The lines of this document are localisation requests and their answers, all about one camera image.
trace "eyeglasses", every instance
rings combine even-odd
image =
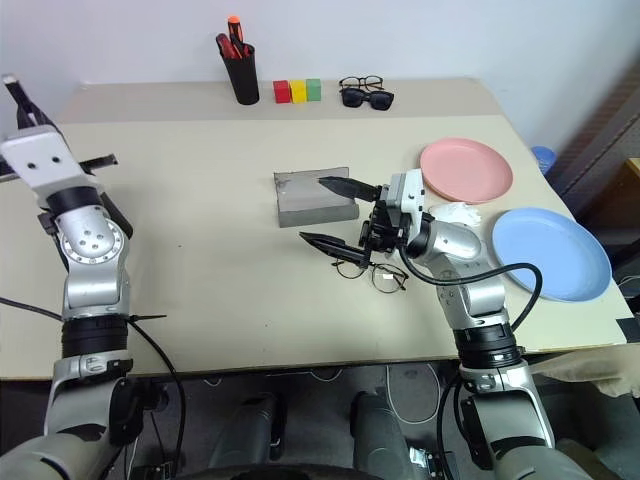
[[[384,91],[382,77],[346,77],[340,80],[339,85],[345,107],[358,108],[366,101],[374,110],[389,110],[393,103],[393,93]]]
[[[368,268],[361,268],[358,265],[343,260],[336,260],[331,265],[336,267],[341,277],[350,280],[361,277]],[[404,283],[409,278],[409,275],[395,265],[372,262],[369,264],[369,267],[373,267],[371,269],[371,281],[379,292],[395,293],[398,290],[406,290]]]

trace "black pen cup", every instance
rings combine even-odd
[[[224,66],[227,67],[229,80],[236,94],[236,100],[242,105],[253,105],[260,100],[258,92],[258,77],[256,76],[256,57],[252,45],[249,47],[249,55],[243,58],[224,58]]]

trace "table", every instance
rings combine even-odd
[[[537,206],[570,215],[491,95],[472,79],[388,81],[388,112],[347,109],[335,82],[323,100],[276,105],[270,84],[255,106],[235,103],[226,83],[95,85],[58,121],[78,159],[115,153],[97,172],[133,223],[127,262],[132,312],[164,313],[144,328],[182,372],[442,359],[456,356],[435,288],[411,278],[384,295],[367,276],[346,280],[298,237],[322,232],[356,243],[360,219],[301,228],[277,223],[273,172],[348,166],[381,184],[415,168],[421,150],[447,136],[493,147],[514,172],[511,190],[478,206],[490,238],[504,211]],[[36,219],[31,192],[0,186],[0,292],[59,311],[65,272]],[[428,194],[427,206],[444,202]],[[512,318],[529,293],[504,279]],[[0,308],[0,377],[49,377],[60,325]],[[625,342],[629,317],[615,284],[597,300],[540,300],[518,331],[531,352]],[[134,372],[165,372],[135,333]]]

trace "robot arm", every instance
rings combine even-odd
[[[491,270],[485,245],[468,227],[422,212],[421,171],[393,175],[389,185],[380,187],[337,177],[320,183],[339,195],[374,201],[375,206],[361,231],[362,249],[338,238],[301,233],[308,243],[362,267],[369,264],[372,251],[391,254],[397,249],[414,274],[437,285],[455,337],[460,376],[472,393],[462,402],[462,411],[476,465],[493,469],[496,478],[504,480],[590,478],[554,449],[551,426],[509,322],[504,285],[496,275],[465,280]],[[420,274],[411,261],[435,278]]]
[[[142,387],[126,377],[133,365],[124,268],[131,229],[110,218],[102,187],[50,120],[33,114],[17,81],[7,86],[19,101],[24,128],[0,146],[3,169],[33,190],[51,219],[68,276],[62,358],[54,365],[44,435],[0,458],[0,478],[103,478],[142,429]]]

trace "gray box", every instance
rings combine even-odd
[[[281,228],[355,220],[355,200],[341,197],[318,183],[321,177],[349,177],[348,167],[273,174]]]

